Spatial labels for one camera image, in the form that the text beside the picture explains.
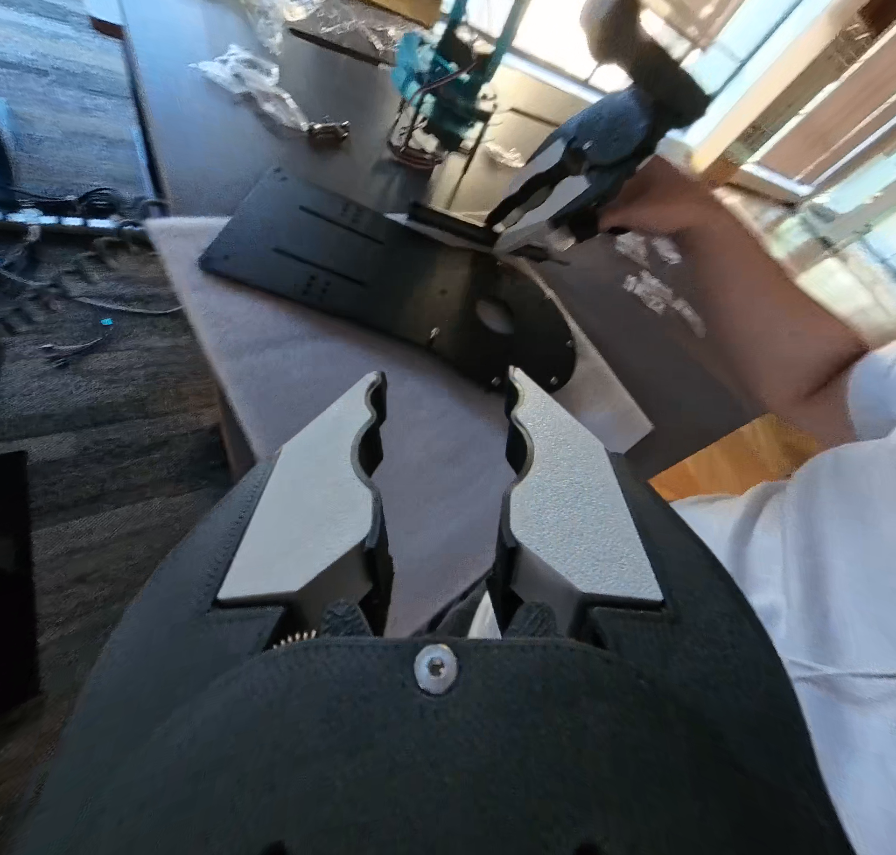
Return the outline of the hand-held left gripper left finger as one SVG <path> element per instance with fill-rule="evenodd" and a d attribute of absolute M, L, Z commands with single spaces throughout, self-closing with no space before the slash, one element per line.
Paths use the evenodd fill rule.
<path fill-rule="evenodd" d="M 220 604 L 389 605 L 385 512 L 372 479 L 386 393 L 384 373 L 365 375 L 280 448 Z"/>

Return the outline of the small screw bag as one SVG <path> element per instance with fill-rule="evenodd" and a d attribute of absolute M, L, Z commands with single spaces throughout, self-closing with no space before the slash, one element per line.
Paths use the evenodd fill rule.
<path fill-rule="evenodd" d="M 665 315 L 667 311 L 674 312 L 696 337 L 705 337 L 706 325 L 692 305 L 644 268 L 637 274 L 628 274 L 622 287 L 657 315 Z"/>
<path fill-rule="evenodd" d="M 616 251 L 640 266 L 647 267 L 651 256 L 668 266 L 681 264 L 682 256 L 669 238 L 651 238 L 637 232 L 626 232 L 615 238 Z"/>

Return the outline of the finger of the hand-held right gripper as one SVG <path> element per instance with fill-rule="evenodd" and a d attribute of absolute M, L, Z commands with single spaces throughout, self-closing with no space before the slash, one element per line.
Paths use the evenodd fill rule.
<path fill-rule="evenodd" d="M 566 141 L 554 141 L 535 154 L 513 179 L 507 194 L 488 212 L 485 227 L 495 230 L 512 223 L 527 205 L 549 196 L 566 179 Z"/>
<path fill-rule="evenodd" d="M 592 216 L 608 198 L 606 182 L 597 175 L 515 175 L 492 211 L 492 253 L 509 255 L 526 245 L 564 251 L 576 243 L 570 218 Z"/>

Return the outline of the person's right hand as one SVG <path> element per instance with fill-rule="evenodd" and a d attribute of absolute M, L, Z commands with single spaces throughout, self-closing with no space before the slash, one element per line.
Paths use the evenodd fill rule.
<path fill-rule="evenodd" d="M 708 226 L 721 210 L 699 180 L 653 156 L 600 209 L 598 230 L 669 236 Z"/>

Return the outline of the white foam sheet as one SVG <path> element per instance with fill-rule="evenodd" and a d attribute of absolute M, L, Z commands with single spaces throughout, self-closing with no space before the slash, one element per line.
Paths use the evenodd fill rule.
<path fill-rule="evenodd" d="M 436 357 L 351 323 L 204 273 L 227 217 L 160 218 L 148 230 L 255 458 L 276 452 L 365 375 L 387 380 L 382 495 L 395 580 L 387 634 L 406 637 L 495 557 L 505 458 L 504 394 Z"/>

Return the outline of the black metal base plate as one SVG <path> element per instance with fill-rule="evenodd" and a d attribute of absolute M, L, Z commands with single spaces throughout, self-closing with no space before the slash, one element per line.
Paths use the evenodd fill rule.
<path fill-rule="evenodd" d="M 419 346 L 472 382 L 521 368 L 548 392 L 570 382 L 574 335 L 530 276 L 439 243 L 275 167 L 197 261 L 243 284 Z"/>

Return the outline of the person's right forearm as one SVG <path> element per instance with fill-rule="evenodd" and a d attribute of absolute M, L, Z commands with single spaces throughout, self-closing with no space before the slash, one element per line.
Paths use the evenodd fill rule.
<path fill-rule="evenodd" d="M 727 208 L 697 180 L 655 159 L 697 310 L 737 382 L 768 412 L 825 446 L 858 439 L 848 383 L 868 343 L 801 290 Z"/>

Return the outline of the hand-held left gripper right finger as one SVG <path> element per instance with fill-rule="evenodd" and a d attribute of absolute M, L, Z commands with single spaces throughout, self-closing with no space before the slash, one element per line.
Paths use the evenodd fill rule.
<path fill-rule="evenodd" d="M 510 367 L 503 592 L 550 607 L 660 607 L 663 594 L 608 451 Z"/>

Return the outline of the grey wooden-edged desk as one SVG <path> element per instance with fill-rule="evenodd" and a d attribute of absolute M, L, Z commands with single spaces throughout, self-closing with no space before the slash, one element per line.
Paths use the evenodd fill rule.
<path fill-rule="evenodd" d="M 191 68 L 231 44 L 263 53 L 239 7 L 219 0 L 119 0 L 140 119 L 153 168 L 173 215 L 230 215 L 271 167 L 364 203 L 400 211 L 423 201 L 430 178 L 387 155 L 399 98 L 383 67 L 288 32 L 281 80 L 314 118 L 349 121 L 339 146 L 312 144 Z M 630 451 L 650 478 L 745 426 L 759 409 L 734 393 L 675 312 L 657 315 L 622 282 L 637 268 L 604 239 L 566 255 L 567 264 L 524 264 L 544 275 L 654 426 Z"/>

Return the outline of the black electric screwdriver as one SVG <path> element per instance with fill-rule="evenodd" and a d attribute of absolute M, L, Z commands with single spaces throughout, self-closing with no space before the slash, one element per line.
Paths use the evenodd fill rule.
<path fill-rule="evenodd" d="M 537 264 L 570 264 L 559 251 L 542 244 L 498 245 L 500 234 L 486 225 L 419 202 L 411 202 L 406 212 L 390 213 L 387 217 L 445 245 L 467 247 L 494 256 L 526 258 Z"/>

